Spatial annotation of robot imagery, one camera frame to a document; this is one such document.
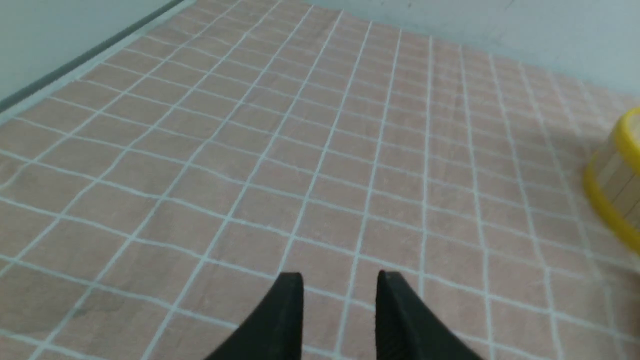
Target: white wall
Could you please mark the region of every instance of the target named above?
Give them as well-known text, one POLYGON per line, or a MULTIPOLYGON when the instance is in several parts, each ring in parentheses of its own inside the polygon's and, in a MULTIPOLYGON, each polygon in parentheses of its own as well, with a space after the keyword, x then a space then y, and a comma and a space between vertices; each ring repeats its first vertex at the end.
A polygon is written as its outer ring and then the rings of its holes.
POLYGON ((2 0, 0 100, 170 0, 2 0))
POLYGON ((638 0, 311 0, 640 94, 638 0))

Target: yellow rim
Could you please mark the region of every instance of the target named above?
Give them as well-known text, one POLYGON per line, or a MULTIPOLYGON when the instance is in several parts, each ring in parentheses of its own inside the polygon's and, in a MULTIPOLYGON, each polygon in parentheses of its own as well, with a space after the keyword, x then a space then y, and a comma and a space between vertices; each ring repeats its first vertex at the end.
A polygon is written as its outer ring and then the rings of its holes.
POLYGON ((620 118, 614 129, 614 141, 625 163, 640 175, 640 145, 629 128, 631 118, 636 115, 640 115, 640 108, 635 108, 620 118))
MULTIPOLYGON (((626 113, 616 124, 614 129, 614 141, 618 152, 636 174, 640 174, 640 146, 634 140, 634 135, 630 131, 630 119, 640 114, 640 108, 633 109, 626 113)), ((624 216, 614 208, 613 204, 607 200, 602 193, 600 185, 596 181, 593 172, 593 159, 584 171, 584 191, 595 211, 633 251, 640 254, 640 232, 631 226, 624 216)))

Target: pink tile floor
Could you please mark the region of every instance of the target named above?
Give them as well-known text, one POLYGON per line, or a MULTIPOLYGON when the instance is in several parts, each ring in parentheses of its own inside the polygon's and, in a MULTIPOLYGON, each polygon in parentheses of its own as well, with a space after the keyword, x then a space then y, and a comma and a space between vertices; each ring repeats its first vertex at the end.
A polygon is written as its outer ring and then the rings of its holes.
POLYGON ((483 357, 637 359, 588 156, 635 99, 291 0, 199 0, 0 127, 0 359, 201 359, 276 274, 374 359, 399 270, 483 357))

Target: wall baseboard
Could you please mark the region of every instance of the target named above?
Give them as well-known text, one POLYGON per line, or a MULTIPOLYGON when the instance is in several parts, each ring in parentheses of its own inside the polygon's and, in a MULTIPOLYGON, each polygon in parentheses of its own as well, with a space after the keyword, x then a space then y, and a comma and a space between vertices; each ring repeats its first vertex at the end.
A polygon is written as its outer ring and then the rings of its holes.
POLYGON ((47 87, 48 85, 51 85, 56 80, 62 78, 64 75, 68 74, 69 72, 72 72, 76 68, 80 67, 82 64, 88 62, 89 60, 91 60, 92 58, 96 57, 100 53, 102 53, 105 50, 109 49, 110 47, 114 46, 115 44, 117 44, 118 42, 123 40, 124 38, 126 38, 129 35, 133 34, 137 30, 141 29, 143 26, 147 25, 148 23, 152 22, 154 19, 160 17, 162 14, 164 14, 167 11, 171 10, 172 8, 176 7, 178 4, 180 4, 183 1, 185 1, 185 0, 171 0, 166 5, 160 7, 159 9, 157 9, 156 11, 152 12, 151 14, 145 16, 144 18, 140 19, 139 21, 136 21, 134 24, 126 27, 124 30, 118 32, 117 34, 113 35, 112 37, 108 38, 107 40, 99 43, 98 45, 96 45, 94 47, 92 47, 91 49, 89 49, 85 53, 81 54, 77 58, 74 58, 73 60, 69 61, 68 63, 58 67, 57 69, 55 69, 52 72, 46 74, 45 76, 41 77, 40 79, 37 79, 36 81, 30 83, 29 85, 25 86, 24 88, 21 88, 20 90, 18 90, 15 93, 9 95, 8 97, 5 97, 4 99, 1 99, 0 100, 0 113, 3 113, 4 111, 10 109, 12 106, 15 106, 16 104, 20 103, 24 99, 27 99, 29 96, 35 94, 39 90, 47 87))

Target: yellow container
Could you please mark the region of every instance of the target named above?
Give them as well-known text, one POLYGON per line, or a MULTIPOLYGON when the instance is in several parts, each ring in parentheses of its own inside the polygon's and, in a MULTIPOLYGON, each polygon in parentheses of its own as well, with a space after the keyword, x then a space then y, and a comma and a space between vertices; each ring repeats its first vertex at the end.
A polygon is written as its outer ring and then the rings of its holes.
POLYGON ((640 108, 622 116, 593 155, 584 190, 609 227, 640 254, 640 108))

